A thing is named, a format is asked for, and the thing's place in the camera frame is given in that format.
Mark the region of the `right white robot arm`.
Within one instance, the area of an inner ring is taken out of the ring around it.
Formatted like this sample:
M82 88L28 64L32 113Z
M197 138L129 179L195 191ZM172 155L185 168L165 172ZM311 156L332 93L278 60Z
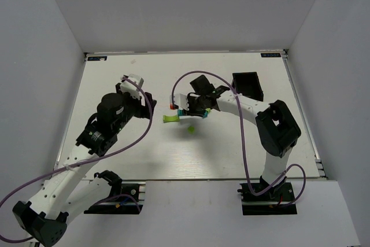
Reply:
M238 116L249 192L253 196L274 195L284 185L287 172L295 167L294 164L288 165L288 159L301 136L301 129L286 103L281 100L267 103L245 97L229 83L215 87L205 75L194 79L190 85L194 91L188 94L184 111L189 116L204 116L208 110ZM245 120L257 127L261 145L266 151L259 191L252 188L250 181L243 125Z

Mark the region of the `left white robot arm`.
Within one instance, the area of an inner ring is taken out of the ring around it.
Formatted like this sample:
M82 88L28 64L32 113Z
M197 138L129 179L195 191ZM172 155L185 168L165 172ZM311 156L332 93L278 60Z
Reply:
M108 157L119 132L134 117L153 118L156 101L142 90L143 79L125 76L116 91L102 97L88 119L64 166L50 173L49 181L28 201L18 201L12 212L20 227L43 246L54 246L68 224L101 199L121 196L121 178L112 171L97 173L82 191L74 189L88 171Z

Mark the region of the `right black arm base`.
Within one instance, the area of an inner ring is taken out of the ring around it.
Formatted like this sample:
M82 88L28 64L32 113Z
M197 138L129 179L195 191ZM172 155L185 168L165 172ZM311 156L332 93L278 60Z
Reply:
M288 203L295 199L292 184L285 183L277 192L270 196L252 195L248 184L241 183L237 192L241 196L243 216L271 216L271 215L296 215L297 208L295 204Z

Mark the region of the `lime green arch block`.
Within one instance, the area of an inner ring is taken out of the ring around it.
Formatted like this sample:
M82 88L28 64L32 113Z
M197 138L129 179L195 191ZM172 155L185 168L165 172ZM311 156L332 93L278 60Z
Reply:
M178 115L173 115L173 116L167 116L163 115L163 123L177 123L180 121L180 117Z

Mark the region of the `teal arch block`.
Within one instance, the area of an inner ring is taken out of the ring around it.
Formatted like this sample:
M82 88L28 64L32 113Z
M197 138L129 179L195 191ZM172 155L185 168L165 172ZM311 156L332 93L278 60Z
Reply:
M210 113L210 109L205 109L201 111L190 111L190 110L181 110L181 109L177 110L177 115L179 117L191 116L191 117L201 117L204 119L208 116L209 113Z

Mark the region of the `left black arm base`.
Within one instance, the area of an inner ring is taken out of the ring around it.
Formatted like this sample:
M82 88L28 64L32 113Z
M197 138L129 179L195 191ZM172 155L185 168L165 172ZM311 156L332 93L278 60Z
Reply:
M124 183L114 172L96 172L94 178L105 180L110 186L106 201L100 201L84 211L85 215L138 215L144 204L142 184Z

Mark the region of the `black plastic bin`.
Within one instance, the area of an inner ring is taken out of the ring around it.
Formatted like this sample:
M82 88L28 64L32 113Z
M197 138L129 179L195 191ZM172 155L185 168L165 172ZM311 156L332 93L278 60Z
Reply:
M264 93L257 72L233 73L232 86L238 94L256 101L264 100Z

